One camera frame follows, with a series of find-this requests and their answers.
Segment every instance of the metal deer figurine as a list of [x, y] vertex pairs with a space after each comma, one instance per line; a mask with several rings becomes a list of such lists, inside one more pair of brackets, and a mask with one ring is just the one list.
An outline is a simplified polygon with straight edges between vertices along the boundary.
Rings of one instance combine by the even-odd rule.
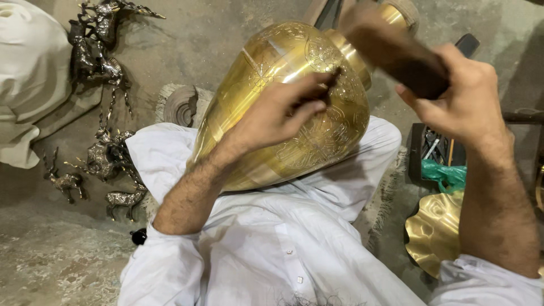
[[130, 221], [134, 221], [134, 218], [132, 217], [132, 211], [134, 207], [143, 200], [145, 193], [147, 192], [147, 188], [142, 184], [137, 183], [135, 187], [136, 187], [136, 191], [134, 193], [128, 193], [123, 191], [112, 191], [106, 194], [106, 201], [108, 201], [109, 203], [109, 205], [106, 207], [106, 214], [113, 221], [115, 221], [113, 210], [117, 206], [128, 207], [126, 217], [130, 219]]
[[57, 153], [59, 151], [59, 148], [57, 147], [55, 149], [55, 152], [53, 153], [53, 159], [52, 164], [49, 167], [47, 164], [47, 157], [45, 155], [44, 151], [44, 165], [45, 169], [47, 170], [46, 174], [44, 175], [44, 179], [50, 180], [51, 183], [53, 183], [53, 186], [55, 186], [56, 189], [60, 190], [66, 200], [68, 200], [68, 203], [72, 204], [74, 202], [72, 195], [70, 194], [70, 189], [74, 188], [79, 191], [79, 198], [84, 198], [84, 190], [81, 186], [81, 183], [83, 182], [83, 178], [81, 175], [77, 173], [67, 173], [63, 176], [58, 176], [57, 172], [59, 169], [55, 169], [55, 160], [57, 159]]
[[[96, 23], [96, 26], [90, 27], [91, 31], [88, 36], [95, 35], [96, 40], [101, 40], [107, 45], [115, 44], [115, 24], [117, 22], [117, 13], [122, 9], [135, 11], [137, 14], [150, 17], [166, 19], [163, 15], [157, 14], [148, 7], [136, 5], [132, 2], [124, 0], [102, 0], [95, 6], [88, 6], [88, 2], [84, 1], [80, 5], [82, 16], [87, 16], [87, 20]], [[87, 10], [93, 11], [94, 16], [87, 13]]]
[[133, 177], [134, 166], [125, 145], [125, 139], [132, 135], [133, 131], [126, 131], [112, 138], [110, 132], [102, 127], [96, 134], [99, 141], [87, 149], [85, 167], [64, 163], [94, 175], [103, 182], [115, 178], [119, 168], [126, 170]]
[[116, 91], [121, 89], [124, 93], [125, 105], [132, 115], [132, 109], [128, 103], [128, 89], [125, 74], [119, 62], [108, 57], [107, 48], [115, 45], [115, 31], [117, 13], [121, 9], [135, 11], [137, 14], [165, 19], [164, 16], [155, 13], [148, 7], [136, 5], [125, 0], [102, 0], [95, 6], [88, 6], [84, 0], [80, 5], [81, 13], [78, 20], [70, 20], [69, 42], [73, 46], [72, 51], [72, 78], [77, 83], [86, 80], [100, 80], [105, 84], [112, 84], [112, 101], [106, 115], [106, 124], [112, 114], [116, 100]]

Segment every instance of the green plastic bag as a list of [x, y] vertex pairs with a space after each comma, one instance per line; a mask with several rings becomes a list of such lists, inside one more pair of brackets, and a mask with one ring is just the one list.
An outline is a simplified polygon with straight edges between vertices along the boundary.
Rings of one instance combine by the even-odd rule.
[[428, 158], [421, 160], [421, 177], [438, 182], [440, 192], [452, 193], [465, 189], [467, 166], [448, 167]]

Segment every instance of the man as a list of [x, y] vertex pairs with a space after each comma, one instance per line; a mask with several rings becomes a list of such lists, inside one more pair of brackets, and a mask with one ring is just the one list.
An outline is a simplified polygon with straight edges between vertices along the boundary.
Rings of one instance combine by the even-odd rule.
[[[501, 116], [494, 69], [452, 45], [437, 53], [451, 73], [445, 99], [416, 99], [397, 88], [422, 122], [467, 149], [463, 255], [442, 263], [429, 305], [542, 305], [536, 221]], [[122, 273], [118, 305], [424, 305], [361, 245], [349, 223], [397, 154], [400, 134], [386, 121], [371, 117], [359, 150], [334, 166], [263, 191], [218, 197], [242, 156], [290, 139], [326, 108], [310, 99], [293, 110], [333, 77], [270, 85], [186, 175], [195, 131], [163, 124], [127, 140], [162, 205]], [[158, 148], [164, 142], [168, 148]]]

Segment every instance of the fingernail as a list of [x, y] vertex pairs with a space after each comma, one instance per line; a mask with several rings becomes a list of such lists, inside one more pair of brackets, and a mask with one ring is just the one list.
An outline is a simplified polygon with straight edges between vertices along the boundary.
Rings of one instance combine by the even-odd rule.
[[406, 87], [404, 87], [404, 85], [402, 84], [397, 84], [395, 86], [395, 91], [397, 92], [397, 94], [402, 94], [404, 91], [406, 90]]
[[314, 105], [314, 109], [316, 110], [316, 112], [320, 112], [326, 108], [327, 108], [327, 104], [325, 104], [325, 102], [323, 101], [316, 102]]

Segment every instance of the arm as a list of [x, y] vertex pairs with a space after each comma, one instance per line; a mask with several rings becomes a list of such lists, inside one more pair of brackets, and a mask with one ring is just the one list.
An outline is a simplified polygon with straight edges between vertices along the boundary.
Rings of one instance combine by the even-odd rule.
[[168, 235], [199, 232], [236, 163], [250, 152], [296, 136], [308, 119], [326, 109], [319, 98], [334, 81], [333, 74], [310, 74], [293, 84], [266, 87], [212, 152], [166, 194], [153, 227]]
[[461, 210], [461, 251], [529, 278], [538, 278], [536, 218], [514, 162], [513, 139], [500, 112], [492, 66], [465, 58], [453, 45], [438, 50], [451, 87], [438, 101], [397, 92], [435, 131], [467, 150], [467, 184]]

